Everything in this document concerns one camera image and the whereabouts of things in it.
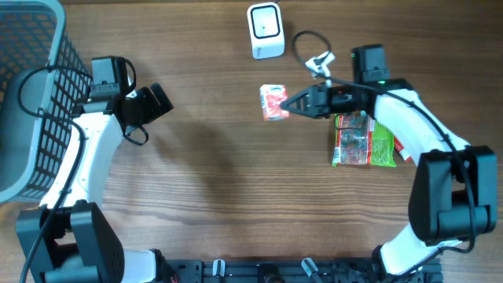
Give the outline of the green snack packet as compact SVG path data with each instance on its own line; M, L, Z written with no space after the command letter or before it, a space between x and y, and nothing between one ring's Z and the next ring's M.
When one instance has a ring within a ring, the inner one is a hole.
M365 112L337 114L332 166L395 167L394 135Z

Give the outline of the pink tissue pack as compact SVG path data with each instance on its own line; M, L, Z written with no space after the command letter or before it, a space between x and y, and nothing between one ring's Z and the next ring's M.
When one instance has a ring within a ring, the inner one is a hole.
M264 84L259 88L263 118L265 121L287 119L289 112L281 108L288 98L284 85Z

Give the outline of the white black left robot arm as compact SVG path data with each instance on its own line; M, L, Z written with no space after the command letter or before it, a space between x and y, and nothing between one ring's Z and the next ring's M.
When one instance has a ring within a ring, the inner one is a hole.
M69 118L38 111L45 122L71 127L63 160L39 209L24 211L17 235L26 255L20 275L37 282L172 282L176 274L157 249L123 248L100 206L112 157L128 128L144 125L172 110L154 83L137 89L134 69L123 57L92 60L92 83Z

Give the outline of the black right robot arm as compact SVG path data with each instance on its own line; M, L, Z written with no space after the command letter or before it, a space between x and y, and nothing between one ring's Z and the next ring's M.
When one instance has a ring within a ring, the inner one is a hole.
M365 111L409 151L417 166L408 225L377 249L386 279L417 272L444 251L470 252L497 223L497 158L448 130L404 79L393 79L381 44L351 51L352 82L313 85L281 103L310 118Z

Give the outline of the red stick packet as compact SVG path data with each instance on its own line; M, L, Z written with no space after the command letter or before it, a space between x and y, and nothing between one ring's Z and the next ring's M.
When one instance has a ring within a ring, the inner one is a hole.
M395 151L400 155L400 157L405 162L410 162L413 160L409 152L405 149L403 144L396 137L394 137L394 148Z

